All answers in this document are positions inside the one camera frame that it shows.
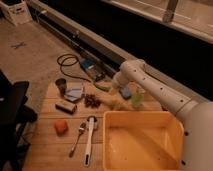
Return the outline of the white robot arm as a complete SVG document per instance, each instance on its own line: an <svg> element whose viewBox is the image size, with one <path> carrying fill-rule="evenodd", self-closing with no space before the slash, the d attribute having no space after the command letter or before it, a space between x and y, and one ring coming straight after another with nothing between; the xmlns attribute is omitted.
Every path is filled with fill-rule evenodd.
<svg viewBox="0 0 213 171"><path fill-rule="evenodd" d="M184 126L181 171L213 171L213 102L197 102L146 73L146 62L127 60L114 74L112 87L133 81L154 97Z"/></svg>

